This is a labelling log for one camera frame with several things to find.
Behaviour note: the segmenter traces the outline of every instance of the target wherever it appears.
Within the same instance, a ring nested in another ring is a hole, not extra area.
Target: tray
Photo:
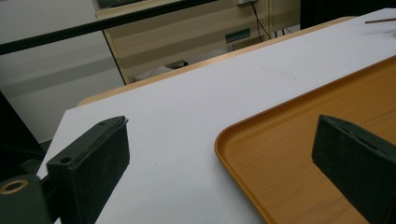
[[[367,223],[312,162],[319,114],[396,144],[396,56],[219,134],[219,160],[267,223]]]

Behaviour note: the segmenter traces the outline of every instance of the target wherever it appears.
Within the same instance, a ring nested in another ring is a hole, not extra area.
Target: wooden table edge
[[[87,105],[87,104],[90,104],[90,103],[105,99],[105,98],[110,97],[110,96],[114,96],[114,95],[117,95],[117,94],[120,94],[120,93],[123,93],[123,92],[126,92],[126,91],[130,91],[130,90],[134,90],[134,89],[146,86],[148,84],[151,84],[151,83],[154,83],[154,82],[157,82],[157,81],[161,81],[161,80],[164,80],[164,79],[169,78],[169,77],[174,77],[174,76],[186,73],[188,71],[191,71],[191,70],[194,70],[194,69],[197,69],[197,68],[212,64],[212,63],[221,62],[223,60],[232,58],[234,56],[247,53],[247,52],[252,51],[254,49],[264,48],[264,47],[267,47],[267,46],[282,42],[282,41],[287,40],[287,39],[292,39],[292,38],[294,38],[296,36],[299,36],[299,35],[305,35],[305,34],[314,32],[316,30],[320,30],[320,29],[335,25],[335,24],[343,22],[343,21],[348,21],[348,20],[353,19],[353,18],[355,18],[355,17],[342,17],[342,18],[339,18],[339,19],[336,19],[336,20],[333,20],[333,21],[327,21],[327,22],[324,22],[322,24],[319,24],[319,25],[316,25],[316,26],[313,26],[313,27],[310,27],[310,28],[307,28],[307,29],[303,29],[301,31],[297,31],[297,32],[294,32],[294,33],[291,33],[291,34],[288,34],[288,35],[283,35],[283,36],[278,37],[276,39],[271,39],[271,40],[262,42],[260,44],[252,45],[252,46],[249,46],[249,47],[246,47],[246,48],[243,48],[243,49],[239,49],[239,50],[236,50],[236,51],[233,51],[233,52],[229,52],[229,53],[226,53],[226,54],[220,55],[218,57],[211,58],[211,59],[199,62],[199,63],[194,63],[194,64],[188,65],[186,67],[179,68],[177,70],[173,70],[173,71],[170,71],[170,72],[167,72],[167,73],[163,73],[163,74],[160,74],[160,75],[158,75],[156,77],[150,77],[150,78],[147,78],[147,79],[144,79],[144,80],[141,80],[141,81],[138,81],[138,82],[123,86],[123,87],[119,87],[119,88],[113,89],[111,91],[105,91],[105,92],[102,92],[102,93],[96,94],[94,96],[90,96],[90,97],[87,97],[87,98],[83,99],[81,102],[78,103],[78,106]]]

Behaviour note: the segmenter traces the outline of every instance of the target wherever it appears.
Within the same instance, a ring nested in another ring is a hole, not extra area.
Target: white tabletop
[[[123,115],[131,163],[97,223],[261,223],[216,157],[218,134],[395,55],[396,23],[364,24],[395,16],[383,9],[68,110],[44,163],[95,123]]]

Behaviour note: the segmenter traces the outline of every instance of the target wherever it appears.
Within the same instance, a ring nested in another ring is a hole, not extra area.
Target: power outlet
[[[249,3],[250,1],[255,2],[256,0],[236,0],[236,4],[239,6],[245,3]]]

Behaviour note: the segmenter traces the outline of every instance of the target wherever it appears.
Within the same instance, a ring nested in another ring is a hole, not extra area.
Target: black horizontal rail
[[[157,6],[136,12],[131,12],[125,15],[120,15],[117,17],[113,17],[101,21],[94,21],[80,26],[75,26],[64,30],[47,33],[44,35],[37,35],[33,37],[24,38],[21,40],[8,42],[6,44],[0,45],[0,55],[5,55],[24,49],[30,49],[80,35],[87,35],[93,32],[102,31],[126,23],[141,21],[151,17],[160,16],[166,13],[178,11],[188,7],[196,7],[214,1],[218,1],[218,0],[181,0],[163,6]]]

